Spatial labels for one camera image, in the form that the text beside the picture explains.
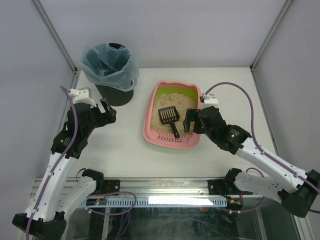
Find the black trash bin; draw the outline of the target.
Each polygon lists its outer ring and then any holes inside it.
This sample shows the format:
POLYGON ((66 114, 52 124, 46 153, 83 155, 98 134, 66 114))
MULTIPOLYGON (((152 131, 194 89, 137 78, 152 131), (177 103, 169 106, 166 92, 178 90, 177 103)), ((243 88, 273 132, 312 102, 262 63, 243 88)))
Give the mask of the black trash bin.
MULTIPOLYGON (((123 45, 118 43, 109 43, 112 47, 119 48, 123 45)), ((96 84, 102 97, 106 98, 110 105, 119 107, 126 105, 131 101, 134 95, 134 89, 131 91, 121 91, 112 87, 96 84)))

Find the black slotted litter scoop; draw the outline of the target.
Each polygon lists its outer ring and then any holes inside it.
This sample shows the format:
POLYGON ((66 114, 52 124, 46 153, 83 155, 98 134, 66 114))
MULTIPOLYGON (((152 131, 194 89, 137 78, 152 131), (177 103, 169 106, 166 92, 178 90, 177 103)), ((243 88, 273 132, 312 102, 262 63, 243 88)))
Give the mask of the black slotted litter scoop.
POLYGON ((158 115, 160 122, 163 125, 170 125, 173 135, 176 139, 180 137, 180 134, 175 125, 176 122, 180 120, 180 115, 175 106, 168 106, 164 108, 160 108, 158 110, 158 115))

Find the blue plastic bin liner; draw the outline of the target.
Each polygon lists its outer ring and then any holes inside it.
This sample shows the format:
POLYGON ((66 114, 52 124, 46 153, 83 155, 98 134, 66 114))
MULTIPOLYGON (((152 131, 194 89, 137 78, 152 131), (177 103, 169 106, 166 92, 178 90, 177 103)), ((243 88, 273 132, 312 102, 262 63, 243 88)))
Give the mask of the blue plastic bin liner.
POLYGON ((109 43, 87 46, 82 52, 80 67, 92 84, 123 92, 133 90, 140 76, 140 66, 132 51, 109 43))

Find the pink green litter box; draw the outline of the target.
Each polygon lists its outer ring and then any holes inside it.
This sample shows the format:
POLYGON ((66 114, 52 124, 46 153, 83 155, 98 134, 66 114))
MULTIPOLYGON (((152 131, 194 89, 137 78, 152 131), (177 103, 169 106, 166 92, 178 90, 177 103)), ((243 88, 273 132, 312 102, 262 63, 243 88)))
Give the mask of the pink green litter box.
POLYGON ((184 132, 187 109, 199 109, 201 91, 195 84, 179 81, 159 81, 150 95, 142 134, 154 145, 170 149, 191 149, 200 135, 184 132))

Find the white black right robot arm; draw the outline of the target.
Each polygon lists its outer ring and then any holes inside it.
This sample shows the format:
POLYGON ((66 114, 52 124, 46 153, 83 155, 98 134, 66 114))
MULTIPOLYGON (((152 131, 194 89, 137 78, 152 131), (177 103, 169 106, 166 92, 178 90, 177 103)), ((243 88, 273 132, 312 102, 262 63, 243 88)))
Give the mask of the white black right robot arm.
POLYGON ((267 174, 266 177, 231 168, 223 183, 226 189, 238 189, 272 199, 289 213, 304 218, 320 193, 320 174, 305 171, 262 148, 252 134, 238 125, 227 124, 214 106, 186 110, 184 132, 206 135, 221 150, 236 155, 267 174))

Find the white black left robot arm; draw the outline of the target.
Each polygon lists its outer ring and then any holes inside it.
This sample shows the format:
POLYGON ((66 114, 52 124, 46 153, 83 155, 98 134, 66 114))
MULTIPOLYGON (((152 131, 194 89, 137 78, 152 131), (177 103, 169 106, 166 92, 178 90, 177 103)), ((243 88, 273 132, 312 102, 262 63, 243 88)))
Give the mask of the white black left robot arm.
POLYGON ((72 190, 61 198, 64 184, 88 145, 91 133, 116 121, 116 110, 105 98, 100 102, 104 112, 97 105, 84 102, 71 105, 67 112, 62 130, 53 139, 48 167, 32 203, 23 213, 15 214, 12 220, 12 224, 27 236, 42 240, 61 239, 70 216, 80 203, 103 189, 103 173, 87 169, 72 190))

